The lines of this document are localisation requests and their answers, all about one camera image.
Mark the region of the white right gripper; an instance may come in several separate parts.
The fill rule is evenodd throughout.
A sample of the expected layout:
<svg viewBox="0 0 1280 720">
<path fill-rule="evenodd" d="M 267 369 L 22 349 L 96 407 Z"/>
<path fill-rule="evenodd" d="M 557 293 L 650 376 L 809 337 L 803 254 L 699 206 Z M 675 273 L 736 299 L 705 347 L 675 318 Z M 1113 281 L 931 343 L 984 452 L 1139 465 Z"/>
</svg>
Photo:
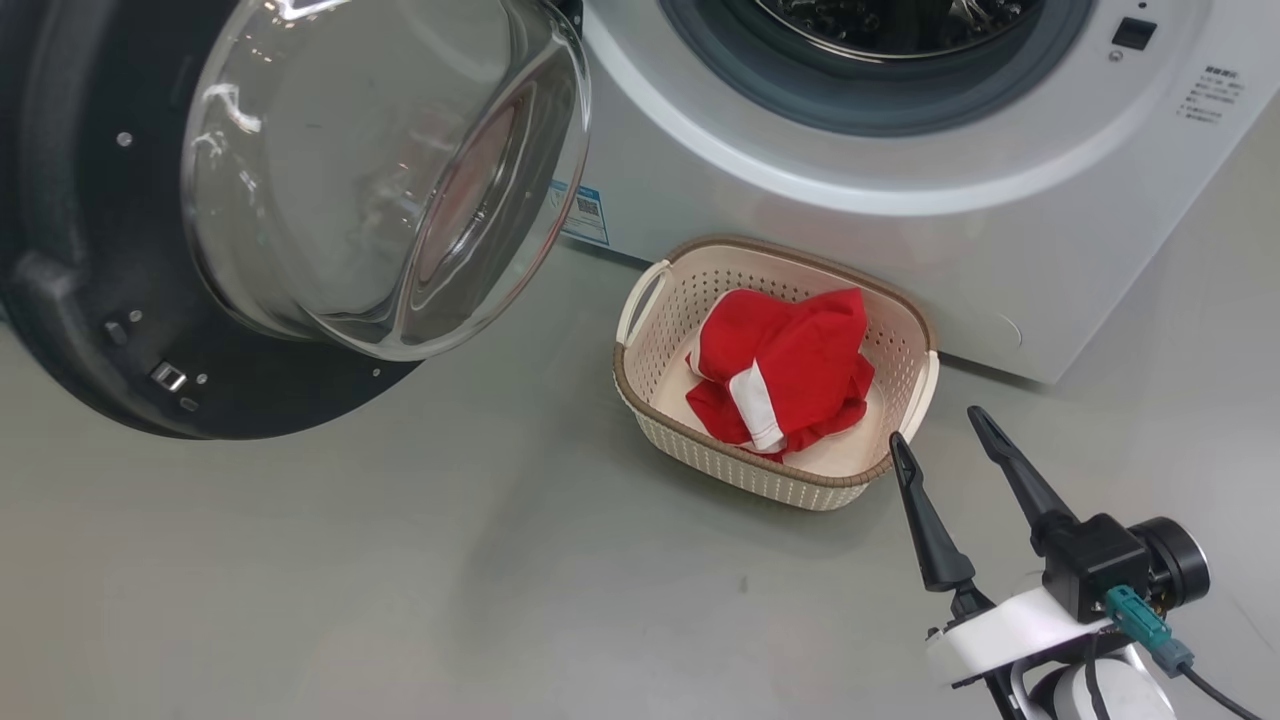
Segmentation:
<svg viewBox="0 0 1280 720">
<path fill-rule="evenodd" d="M 973 405 L 966 415 L 1027 519 L 1033 551 L 1044 557 L 1047 534 L 1074 527 L 1078 518 L 983 407 Z M 931 502 L 925 474 L 902 433 L 891 434 L 890 455 L 923 585 L 932 593 L 950 593 L 954 620 L 965 621 L 925 642 L 927 664 L 937 684 L 956 685 L 1019 662 L 1028 667 L 1074 662 L 1089 635 L 1112 626 L 1105 615 L 1078 621 L 1043 587 L 995 607 L 977 588 L 972 560 L 959 551 Z"/>
</svg>

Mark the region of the red and white garment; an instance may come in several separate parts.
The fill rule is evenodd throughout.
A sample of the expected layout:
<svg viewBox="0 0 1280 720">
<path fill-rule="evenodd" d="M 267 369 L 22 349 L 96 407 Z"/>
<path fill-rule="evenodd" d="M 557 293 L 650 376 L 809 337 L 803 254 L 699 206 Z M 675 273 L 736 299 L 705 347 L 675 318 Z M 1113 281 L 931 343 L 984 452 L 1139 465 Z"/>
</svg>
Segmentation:
<svg viewBox="0 0 1280 720">
<path fill-rule="evenodd" d="M 705 432 L 780 462 L 852 429 L 868 411 L 876 369 L 859 288 L 786 302 L 760 291 L 722 293 L 685 363 L 686 393 Z"/>
</svg>

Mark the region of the dark grey glass washer door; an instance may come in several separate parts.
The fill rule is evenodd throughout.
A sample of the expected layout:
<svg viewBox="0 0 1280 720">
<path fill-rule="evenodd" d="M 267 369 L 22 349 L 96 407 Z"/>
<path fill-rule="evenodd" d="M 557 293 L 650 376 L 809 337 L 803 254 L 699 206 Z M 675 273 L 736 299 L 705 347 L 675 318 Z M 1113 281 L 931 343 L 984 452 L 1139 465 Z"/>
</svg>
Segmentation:
<svg viewBox="0 0 1280 720">
<path fill-rule="evenodd" d="M 585 165 L 581 0 L 0 0 L 0 318 L 120 425 L 307 430 L 492 324 Z"/>
</svg>

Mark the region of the beige plastic laundry basket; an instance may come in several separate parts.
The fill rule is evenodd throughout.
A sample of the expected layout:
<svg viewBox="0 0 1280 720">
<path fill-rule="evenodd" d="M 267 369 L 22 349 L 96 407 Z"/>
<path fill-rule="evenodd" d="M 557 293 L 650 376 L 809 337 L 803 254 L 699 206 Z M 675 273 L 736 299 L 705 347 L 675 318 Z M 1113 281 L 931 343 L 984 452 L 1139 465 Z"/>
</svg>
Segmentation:
<svg viewBox="0 0 1280 720">
<path fill-rule="evenodd" d="M 861 352 L 876 369 L 867 415 L 850 430 L 774 462 L 714 439 L 686 395 L 698 327 L 724 292 L 750 288 L 796 302 L 847 287 L 863 292 Z M 892 471 L 890 437 L 923 423 L 940 379 L 938 336 L 904 291 L 828 259 L 736 234 L 680 245 L 631 288 L 614 333 L 614 387 L 648 441 L 717 480 L 809 511 L 841 509 Z"/>
</svg>

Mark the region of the white front-load washing machine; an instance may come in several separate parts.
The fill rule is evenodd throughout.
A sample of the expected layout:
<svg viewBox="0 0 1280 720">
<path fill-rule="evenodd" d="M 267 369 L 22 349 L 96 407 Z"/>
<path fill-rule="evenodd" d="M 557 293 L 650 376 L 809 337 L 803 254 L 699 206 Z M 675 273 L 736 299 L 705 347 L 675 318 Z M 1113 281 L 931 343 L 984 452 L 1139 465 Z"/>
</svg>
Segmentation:
<svg viewBox="0 0 1280 720">
<path fill-rule="evenodd" d="M 1055 69 L 933 135 L 836 135 L 719 79 L 658 0 L 581 0 L 581 184 L 608 249 L 698 236 L 803 250 L 905 290 L 941 348 L 1053 383 L 1280 94 L 1280 0 L 1094 0 Z"/>
</svg>

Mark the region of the grey rubber door gasket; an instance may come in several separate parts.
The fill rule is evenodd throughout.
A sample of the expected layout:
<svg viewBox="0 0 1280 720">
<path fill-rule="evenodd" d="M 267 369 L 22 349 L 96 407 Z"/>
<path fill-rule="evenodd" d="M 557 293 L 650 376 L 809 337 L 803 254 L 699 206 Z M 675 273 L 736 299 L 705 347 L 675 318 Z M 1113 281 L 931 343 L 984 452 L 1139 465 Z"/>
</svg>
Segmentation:
<svg viewBox="0 0 1280 720">
<path fill-rule="evenodd" d="M 1044 0 L 993 42 L 915 61 L 856 61 L 806 44 L 754 0 L 658 0 L 723 82 L 788 120 L 836 135 L 933 135 L 984 119 L 1039 85 L 1084 31 L 1094 0 Z"/>
</svg>

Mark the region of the perforated steel washer drum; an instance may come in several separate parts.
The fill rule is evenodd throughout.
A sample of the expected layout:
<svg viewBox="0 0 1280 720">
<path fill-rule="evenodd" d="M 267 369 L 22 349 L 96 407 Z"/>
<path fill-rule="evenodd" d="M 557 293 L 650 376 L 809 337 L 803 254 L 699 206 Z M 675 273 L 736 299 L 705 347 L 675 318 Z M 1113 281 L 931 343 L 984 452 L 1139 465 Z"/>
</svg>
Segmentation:
<svg viewBox="0 0 1280 720">
<path fill-rule="evenodd" d="M 754 0 L 806 44 L 856 61 L 915 61 L 993 42 L 1044 0 Z"/>
</svg>

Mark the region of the blue energy label sticker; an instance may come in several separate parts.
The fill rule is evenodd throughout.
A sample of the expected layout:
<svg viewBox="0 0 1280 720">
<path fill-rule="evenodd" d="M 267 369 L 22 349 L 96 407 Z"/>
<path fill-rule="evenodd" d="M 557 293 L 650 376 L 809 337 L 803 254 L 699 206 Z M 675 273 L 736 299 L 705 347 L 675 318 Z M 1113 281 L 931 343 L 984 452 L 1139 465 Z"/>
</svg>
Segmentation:
<svg viewBox="0 0 1280 720">
<path fill-rule="evenodd" d="M 562 181 L 550 183 L 550 205 L 564 214 L 559 232 L 572 240 L 609 247 L 609 236 L 603 211 L 602 196 L 594 188 L 580 184 L 573 197 Z"/>
</svg>

